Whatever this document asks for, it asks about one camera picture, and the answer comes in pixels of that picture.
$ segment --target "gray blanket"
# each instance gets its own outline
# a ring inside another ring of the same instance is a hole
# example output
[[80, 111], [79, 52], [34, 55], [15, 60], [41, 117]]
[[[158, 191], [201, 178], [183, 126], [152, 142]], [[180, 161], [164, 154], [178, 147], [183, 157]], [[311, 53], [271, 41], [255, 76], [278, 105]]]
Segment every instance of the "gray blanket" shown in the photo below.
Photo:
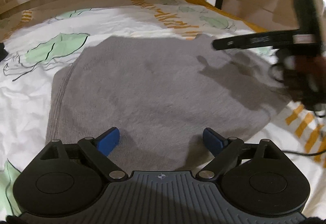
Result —
[[250, 51], [213, 51], [213, 39], [110, 37], [53, 80], [46, 141], [76, 143], [112, 126], [109, 158], [132, 170], [195, 170], [211, 155], [202, 132], [248, 139], [289, 102]]

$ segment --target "wire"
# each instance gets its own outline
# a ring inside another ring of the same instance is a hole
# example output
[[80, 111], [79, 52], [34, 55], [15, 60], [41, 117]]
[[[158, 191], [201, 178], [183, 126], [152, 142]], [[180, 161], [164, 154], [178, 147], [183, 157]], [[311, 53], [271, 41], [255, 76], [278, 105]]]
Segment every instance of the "wire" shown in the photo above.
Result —
[[318, 156], [326, 153], [326, 149], [323, 151], [319, 151], [316, 153], [304, 153], [304, 152], [297, 152], [297, 151], [291, 151], [291, 150], [282, 150], [283, 153], [288, 153], [288, 154], [294, 154], [294, 155], [299, 155], [299, 156], [306, 156], [306, 157], [313, 157], [313, 156]]

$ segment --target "metal screw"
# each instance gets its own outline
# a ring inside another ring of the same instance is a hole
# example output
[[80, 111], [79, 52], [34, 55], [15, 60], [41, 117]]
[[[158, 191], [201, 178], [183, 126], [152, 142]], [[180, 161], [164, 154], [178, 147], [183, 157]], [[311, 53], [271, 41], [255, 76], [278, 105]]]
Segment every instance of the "metal screw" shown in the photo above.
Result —
[[202, 170], [199, 172], [199, 176], [204, 179], [211, 179], [215, 176], [215, 174], [210, 170]]
[[120, 171], [120, 170], [114, 170], [112, 172], [110, 172], [109, 176], [112, 178], [112, 179], [121, 179], [121, 178], [124, 178], [126, 174], [123, 172], [123, 171]]

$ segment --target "hand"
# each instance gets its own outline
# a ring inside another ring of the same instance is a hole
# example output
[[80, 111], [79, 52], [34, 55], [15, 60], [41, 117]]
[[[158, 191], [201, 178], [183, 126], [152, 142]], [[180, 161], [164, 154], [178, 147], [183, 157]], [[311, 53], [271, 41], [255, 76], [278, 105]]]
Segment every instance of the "hand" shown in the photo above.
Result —
[[307, 57], [295, 56], [289, 57], [285, 61], [283, 72], [284, 85], [288, 88], [288, 92], [293, 101], [301, 101], [303, 98], [302, 78], [298, 73], [304, 74], [306, 77], [313, 79], [315, 88], [319, 91], [326, 92], [326, 58], [322, 56]]

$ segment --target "blue pad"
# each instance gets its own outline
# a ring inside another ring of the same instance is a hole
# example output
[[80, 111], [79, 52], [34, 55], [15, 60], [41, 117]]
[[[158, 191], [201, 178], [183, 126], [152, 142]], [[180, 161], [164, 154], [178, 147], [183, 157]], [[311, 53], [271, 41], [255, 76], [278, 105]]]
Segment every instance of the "blue pad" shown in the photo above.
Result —
[[104, 132], [102, 135], [95, 139], [97, 150], [108, 156], [111, 151], [119, 144], [120, 131], [116, 127], [110, 128], [108, 131]]
[[228, 145], [228, 140], [207, 127], [203, 131], [203, 142], [205, 147], [216, 157]]

